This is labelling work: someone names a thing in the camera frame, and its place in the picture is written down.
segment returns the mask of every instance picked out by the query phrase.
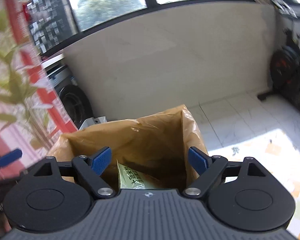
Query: green plant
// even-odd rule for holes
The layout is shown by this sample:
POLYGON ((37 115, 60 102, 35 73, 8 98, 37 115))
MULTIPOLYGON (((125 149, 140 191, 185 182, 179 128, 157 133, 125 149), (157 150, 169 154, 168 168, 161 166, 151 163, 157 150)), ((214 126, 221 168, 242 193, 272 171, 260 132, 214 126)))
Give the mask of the green plant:
MULTIPOLYGON (((5 12, 0 11, 0 33, 4 34, 2 39, 10 40, 9 34, 6 35, 7 28, 5 12)), ((18 107, 16 114, 0 113, 0 121, 6 122, 2 129, 17 123, 33 136, 30 144, 35 150, 44 147, 48 151, 53 141, 47 131, 49 123, 47 110, 32 107, 31 97, 37 91, 37 87, 30 84, 27 74, 22 75, 12 66, 13 56, 19 48, 11 40, 1 44, 6 45, 6 51, 0 48, 0 62, 7 66, 7 78, 0 79, 0 102, 18 107)))

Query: window frame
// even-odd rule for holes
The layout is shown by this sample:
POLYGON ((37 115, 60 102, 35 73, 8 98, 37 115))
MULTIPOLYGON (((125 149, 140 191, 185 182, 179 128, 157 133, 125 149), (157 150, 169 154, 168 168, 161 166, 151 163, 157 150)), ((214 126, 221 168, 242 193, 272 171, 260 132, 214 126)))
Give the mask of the window frame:
MULTIPOLYGON (((178 6, 183 6, 183 5, 189 5, 189 4, 199 4, 199 3, 206 3, 206 2, 238 2, 238 1, 244 1, 244 2, 252 2, 255 3, 255 0, 182 0, 182 1, 176 1, 176 2, 171 2, 171 3, 165 3, 165 4, 159 4, 157 3, 156 0, 145 0, 147 8, 137 10, 128 14, 124 14, 121 16, 118 16, 116 18, 110 19, 106 22, 103 22, 101 24, 95 25, 87 30, 80 31, 69 37, 68 39, 60 42, 56 46, 52 47, 51 49, 47 50, 45 53, 42 53, 42 57, 51 57, 53 54, 57 53, 58 51, 68 47, 69 45, 75 43, 76 41, 81 40, 82 38, 85 38, 95 32, 98 32, 106 27, 109 27, 111 25, 114 25, 116 23, 141 16, 147 13, 167 9, 167 8, 173 8, 173 7, 178 7, 178 6)), ((299 3, 295 3, 294 1, 286 1, 289 5, 293 6, 300 6, 299 3)))

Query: black stand leg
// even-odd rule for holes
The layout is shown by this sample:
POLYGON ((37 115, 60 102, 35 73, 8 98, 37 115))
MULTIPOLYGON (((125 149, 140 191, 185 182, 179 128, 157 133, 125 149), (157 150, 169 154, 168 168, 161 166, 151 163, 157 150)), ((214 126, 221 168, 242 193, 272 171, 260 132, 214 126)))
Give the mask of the black stand leg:
POLYGON ((257 95, 257 98, 260 100, 260 101, 264 101, 266 100, 266 98, 268 96, 271 96, 271 95, 276 95, 278 94, 278 91, 277 90, 270 90, 268 92, 265 92, 265 93, 262 93, 262 94, 259 94, 257 95))

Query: white tile floor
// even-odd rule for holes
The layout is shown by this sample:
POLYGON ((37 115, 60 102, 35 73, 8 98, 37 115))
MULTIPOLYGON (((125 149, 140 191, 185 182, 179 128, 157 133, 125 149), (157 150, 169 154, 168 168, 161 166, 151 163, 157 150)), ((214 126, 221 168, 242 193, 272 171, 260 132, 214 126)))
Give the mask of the white tile floor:
POLYGON ((208 151, 278 128, 300 151, 300 112, 280 96, 270 96, 260 102, 257 93, 255 90, 189 108, 208 151))

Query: brown paper bag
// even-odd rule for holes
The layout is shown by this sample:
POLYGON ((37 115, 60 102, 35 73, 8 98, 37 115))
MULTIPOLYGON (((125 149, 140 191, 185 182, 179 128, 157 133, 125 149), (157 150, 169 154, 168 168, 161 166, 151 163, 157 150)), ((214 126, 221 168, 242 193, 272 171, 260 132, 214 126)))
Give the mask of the brown paper bag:
POLYGON ((48 155, 70 161, 92 155, 104 146, 112 150, 111 164, 102 178, 118 189, 119 163, 149 174, 165 188, 184 190, 198 174, 188 163, 188 149, 196 146, 207 153, 198 125, 185 105, 135 120, 121 120, 62 134, 48 155))

